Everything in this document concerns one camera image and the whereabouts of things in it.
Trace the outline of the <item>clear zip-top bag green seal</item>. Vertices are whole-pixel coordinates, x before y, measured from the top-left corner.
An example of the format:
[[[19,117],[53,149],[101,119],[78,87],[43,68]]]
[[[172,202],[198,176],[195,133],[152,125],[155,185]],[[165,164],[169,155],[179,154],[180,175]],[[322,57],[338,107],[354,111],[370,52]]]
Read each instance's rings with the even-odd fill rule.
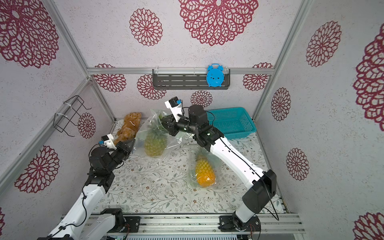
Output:
[[[141,125],[135,137],[135,153],[141,156],[163,159],[173,149],[186,144],[192,134],[179,132],[171,136],[161,123],[170,113],[162,110],[151,110],[151,115]]]

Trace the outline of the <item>green pineapple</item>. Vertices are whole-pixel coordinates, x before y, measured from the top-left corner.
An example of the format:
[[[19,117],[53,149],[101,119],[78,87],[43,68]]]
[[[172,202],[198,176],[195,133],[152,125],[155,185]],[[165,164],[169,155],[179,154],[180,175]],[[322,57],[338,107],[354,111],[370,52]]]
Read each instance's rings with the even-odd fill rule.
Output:
[[[162,118],[162,113],[159,113],[150,121],[148,126],[148,133],[145,139],[145,153],[149,157],[161,156],[168,145],[168,137],[161,124]]]

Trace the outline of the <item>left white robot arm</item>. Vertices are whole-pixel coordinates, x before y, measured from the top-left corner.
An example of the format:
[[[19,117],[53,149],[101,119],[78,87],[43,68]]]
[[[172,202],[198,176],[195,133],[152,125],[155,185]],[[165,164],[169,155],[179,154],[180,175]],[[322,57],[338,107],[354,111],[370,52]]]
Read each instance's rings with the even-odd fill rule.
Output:
[[[108,193],[115,179],[114,170],[121,167],[134,150],[135,139],[117,143],[114,148],[96,144],[89,152],[90,171],[82,193],[61,222],[40,240],[100,240],[108,232],[126,227],[121,209],[103,210],[96,222],[84,229],[94,208]]]

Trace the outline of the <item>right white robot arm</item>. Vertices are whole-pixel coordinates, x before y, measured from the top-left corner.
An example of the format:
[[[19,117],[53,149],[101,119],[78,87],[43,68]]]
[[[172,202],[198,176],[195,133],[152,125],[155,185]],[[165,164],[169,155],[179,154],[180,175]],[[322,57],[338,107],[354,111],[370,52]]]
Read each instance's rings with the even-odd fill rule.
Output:
[[[228,220],[222,220],[222,232],[255,229],[261,223],[256,216],[265,208],[277,191],[277,175],[272,171],[264,171],[243,156],[225,137],[210,124],[207,111],[203,106],[192,105],[185,116],[181,100],[173,98],[165,102],[171,115],[162,118],[162,126],[171,136],[179,132],[193,134],[198,145],[222,160],[242,181],[247,192],[242,197],[242,204]]]

